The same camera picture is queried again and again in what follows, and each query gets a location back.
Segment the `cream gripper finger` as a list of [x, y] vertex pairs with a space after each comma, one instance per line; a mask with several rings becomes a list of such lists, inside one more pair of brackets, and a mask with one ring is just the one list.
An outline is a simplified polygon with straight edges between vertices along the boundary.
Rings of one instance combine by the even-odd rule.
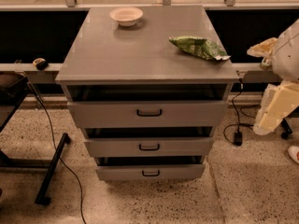
[[268, 38], [265, 41], [250, 47], [247, 50], [247, 54], [252, 57], [270, 58], [277, 41], [278, 40], [275, 37]]

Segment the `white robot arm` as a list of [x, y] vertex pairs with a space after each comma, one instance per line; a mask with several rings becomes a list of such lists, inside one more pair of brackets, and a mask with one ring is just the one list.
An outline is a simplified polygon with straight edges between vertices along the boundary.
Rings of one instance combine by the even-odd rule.
[[263, 57], [261, 67], [271, 66], [273, 73], [282, 78], [279, 85], [269, 84], [265, 89], [253, 125], [256, 134], [267, 135], [299, 106], [299, 20], [278, 38], [250, 47], [247, 54]]

